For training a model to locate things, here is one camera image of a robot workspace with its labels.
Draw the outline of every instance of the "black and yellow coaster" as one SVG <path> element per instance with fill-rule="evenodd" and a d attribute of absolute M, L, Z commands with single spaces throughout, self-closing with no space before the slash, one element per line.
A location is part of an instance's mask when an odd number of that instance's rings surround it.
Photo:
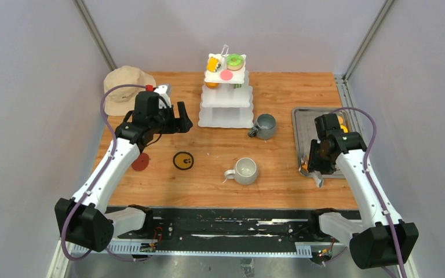
<path fill-rule="evenodd" d="M 194 157 L 189 152 L 177 152 L 173 157 L 173 164 L 177 169 L 188 170 L 194 165 Z"/>

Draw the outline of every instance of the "mug handle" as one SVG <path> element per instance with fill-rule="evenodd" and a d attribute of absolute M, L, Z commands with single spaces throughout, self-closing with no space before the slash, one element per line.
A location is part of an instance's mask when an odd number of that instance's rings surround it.
<path fill-rule="evenodd" d="M 248 131 L 248 136 L 255 137 L 257 135 L 258 128 L 256 126 L 252 127 L 250 131 Z"/>
<path fill-rule="evenodd" d="M 227 170 L 226 172 L 224 172 L 224 178 L 232 180 L 235 178 L 235 173 L 235 170 Z"/>

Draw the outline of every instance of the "white wall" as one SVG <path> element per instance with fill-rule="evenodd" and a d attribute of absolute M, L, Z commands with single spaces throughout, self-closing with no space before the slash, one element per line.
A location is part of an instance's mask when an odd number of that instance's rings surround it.
<path fill-rule="evenodd" d="M 342 74 L 384 0 L 85 2 L 117 66 L 202 71 L 226 43 L 251 71 Z"/>
<path fill-rule="evenodd" d="M 397 1 L 351 86 L 378 122 L 385 192 L 419 229 L 420 277 L 445 277 L 445 1 Z"/>
<path fill-rule="evenodd" d="M 0 277 L 44 277 L 91 170 L 106 63 L 72 1 L 0 1 Z"/>

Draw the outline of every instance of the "baking tray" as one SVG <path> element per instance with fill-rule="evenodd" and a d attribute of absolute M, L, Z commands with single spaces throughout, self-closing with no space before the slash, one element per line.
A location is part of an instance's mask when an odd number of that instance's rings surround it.
<path fill-rule="evenodd" d="M 311 140 L 318 139 L 316 135 L 315 118 L 328 114 L 336 108 L 315 108 L 315 107 L 296 107 L 292 111 L 294 141 L 296 142 L 296 153 L 298 167 L 301 165 L 301 160 L 306 160 L 309 154 L 309 147 Z M 339 111 L 336 113 L 344 119 L 344 125 L 348 131 L 355 131 L 351 124 L 350 114 L 346 111 Z M 311 175 L 304 169 L 300 168 L 299 172 L 305 177 Z M 332 175 L 324 175 L 323 178 L 345 178 L 340 169 L 337 169 Z"/>

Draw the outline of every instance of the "red coaster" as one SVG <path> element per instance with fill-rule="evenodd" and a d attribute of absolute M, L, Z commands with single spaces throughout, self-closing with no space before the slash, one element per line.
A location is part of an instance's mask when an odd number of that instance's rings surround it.
<path fill-rule="evenodd" d="M 134 162 L 132 162 L 131 166 L 134 171 L 142 171 L 146 169 L 148 165 L 149 156 L 147 155 L 147 153 L 143 152 Z"/>
<path fill-rule="evenodd" d="M 219 77 L 224 81 L 228 81 L 228 80 L 231 80 L 231 78 L 233 78 L 233 73 L 230 70 L 225 69 L 225 70 L 221 71 L 221 73 L 219 74 Z"/>

